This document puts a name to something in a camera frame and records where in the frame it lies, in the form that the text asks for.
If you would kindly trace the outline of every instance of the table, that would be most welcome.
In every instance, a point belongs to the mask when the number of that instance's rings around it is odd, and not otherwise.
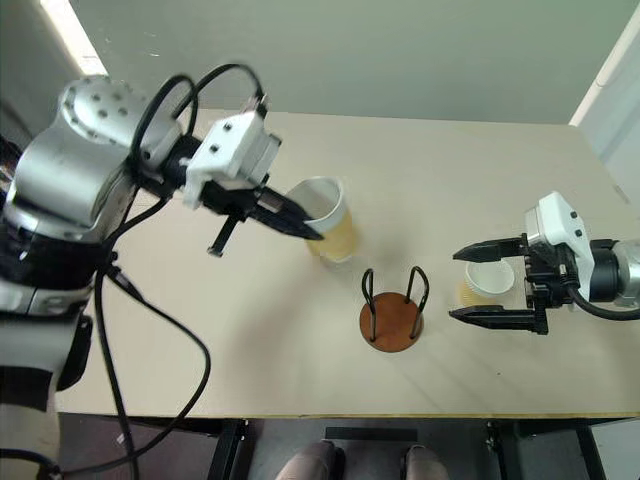
[[[203,111],[200,133],[219,115]],[[326,265],[299,239],[249,221],[217,259],[206,248],[224,219],[179,201],[123,237],[125,272],[211,350],[211,379],[192,415],[640,413],[640,322],[565,307],[550,311],[550,334],[538,336],[447,315],[464,271],[452,253],[520,234],[525,210],[552,190],[581,214],[591,238],[640,235],[578,130],[287,113],[270,114],[267,125],[284,140],[270,185],[286,191],[310,176],[339,177],[361,246],[351,261]],[[511,261],[522,278],[522,260]],[[410,349],[379,352],[360,335],[360,279],[373,267],[376,292],[402,292],[413,265],[431,281],[425,329]],[[505,305],[524,306],[521,281]],[[174,415],[197,384],[200,353],[114,288],[105,310],[128,413]],[[66,412],[114,412],[96,341],[84,377],[57,400]]]

